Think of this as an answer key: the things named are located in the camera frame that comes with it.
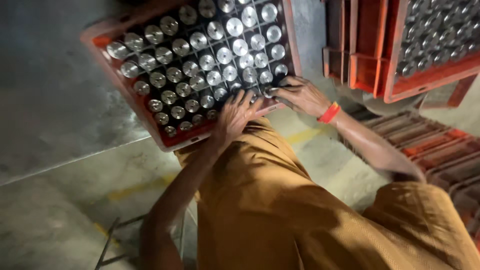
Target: gray floor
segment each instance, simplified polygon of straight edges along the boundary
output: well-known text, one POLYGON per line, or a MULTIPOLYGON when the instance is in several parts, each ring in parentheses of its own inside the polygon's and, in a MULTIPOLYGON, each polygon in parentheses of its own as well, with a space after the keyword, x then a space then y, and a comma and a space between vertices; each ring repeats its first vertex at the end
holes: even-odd
MULTIPOLYGON (((480 81, 461 107, 423 115, 480 135, 480 81)), ((336 132, 289 109, 268 115, 292 144, 312 179, 348 205, 369 205, 386 181, 336 141, 336 132)), ((127 144, 0 187, 2 269, 92 269, 116 217, 146 213, 180 167, 172 153, 151 138, 127 144)), ((174 232, 184 260, 194 265, 196 209, 191 203, 185 228, 174 232)), ((107 257, 136 253, 139 224, 117 232, 107 257)), ((127 261, 111 269, 132 269, 127 261)))

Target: orange wristband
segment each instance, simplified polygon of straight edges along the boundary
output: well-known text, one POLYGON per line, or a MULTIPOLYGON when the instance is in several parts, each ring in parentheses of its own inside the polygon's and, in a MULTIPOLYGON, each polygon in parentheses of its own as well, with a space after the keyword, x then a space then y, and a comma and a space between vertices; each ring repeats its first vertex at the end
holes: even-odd
POLYGON ((317 118, 317 121, 325 124, 330 123, 330 121, 335 117, 335 115, 340 111, 340 109, 340 106, 336 102, 334 102, 322 116, 317 118))

